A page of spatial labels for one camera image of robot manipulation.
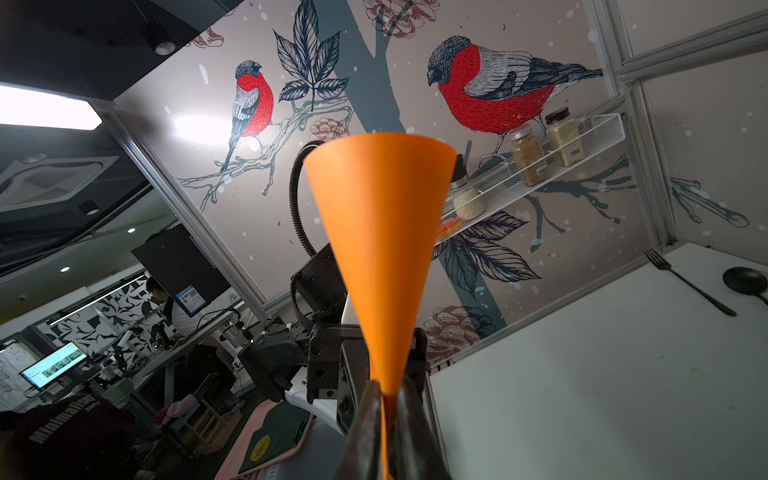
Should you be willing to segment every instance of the green mat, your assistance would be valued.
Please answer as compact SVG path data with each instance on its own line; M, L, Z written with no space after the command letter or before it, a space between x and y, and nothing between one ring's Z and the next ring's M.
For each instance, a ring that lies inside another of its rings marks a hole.
M266 413L264 423L250 437L240 473L252 470L288 452L299 444L310 413L305 409L280 402Z

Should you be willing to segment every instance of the black spoon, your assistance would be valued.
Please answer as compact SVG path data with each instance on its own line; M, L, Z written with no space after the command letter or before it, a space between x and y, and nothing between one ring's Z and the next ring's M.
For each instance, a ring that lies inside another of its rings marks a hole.
M768 279L757 270L745 266L729 268L723 273L723 282L734 292L754 295L768 303L766 297L760 295L768 289Z

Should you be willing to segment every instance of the bird mural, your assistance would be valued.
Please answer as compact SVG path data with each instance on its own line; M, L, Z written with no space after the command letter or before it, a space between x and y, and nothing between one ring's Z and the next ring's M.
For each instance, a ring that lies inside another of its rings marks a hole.
M467 128L498 135L498 155L509 131L541 122L541 109L565 88L602 70L549 62L526 51L493 51L454 36L429 58L427 81L438 88L454 118Z
M261 65L253 60L246 60L235 69L237 93L232 106L232 134L230 151L221 167L225 171L230 166L230 159L240 140L249 137L258 139L259 134L272 121L275 100L272 89L260 72Z

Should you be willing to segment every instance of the white metal rack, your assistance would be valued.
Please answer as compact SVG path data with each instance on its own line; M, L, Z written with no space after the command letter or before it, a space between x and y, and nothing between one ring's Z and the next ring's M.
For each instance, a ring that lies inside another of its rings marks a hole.
M542 147L547 154L528 165L526 168L518 170L517 165L512 159L501 162L491 170L470 180L470 183L474 184L478 190L480 190L480 195L472 198L469 202L459 205L454 205L453 196L448 198L442 211L441 221L443 223L457 218L457 208L467 206L472 202L482 202L485 205L485 210L481 215L472 220L460 220L461 223L458 226L453 226L451 233L447 237L441 238L438 243L446 241L457 233L490 217L492 214L508 206L512 202L538 190L555 178L560 177L571 168L575 168L584 162L595 158L608 148L622 142L627 136L624 132L624 125L619 114L595 115L593 117L581 119L577 123L579 131L578 137L581 139L581 143L584 146L584 160L578 161L570 167L563 167L559 163L556 163L555 159L557 158L557 153L563 148L568 147L568 145L551 151L548 140L544 139ZM549 169L549 177L546 180L532 187L529 187L521 181L522 171L527 170L528 168L533 168L535 170L543 165L543 162L546 162Z

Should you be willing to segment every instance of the white shirt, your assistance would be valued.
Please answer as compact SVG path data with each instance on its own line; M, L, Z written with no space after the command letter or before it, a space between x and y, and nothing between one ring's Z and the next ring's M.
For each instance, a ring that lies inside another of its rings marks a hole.
M187 315L187 312L181 308L181 305L174 302L174 308L170 311L170 322L173 323L174 328L178 330L181 335L187 336L197 329L197 325L202 325L203 322L200 319L203 317L201 313L195 313L192 316Z

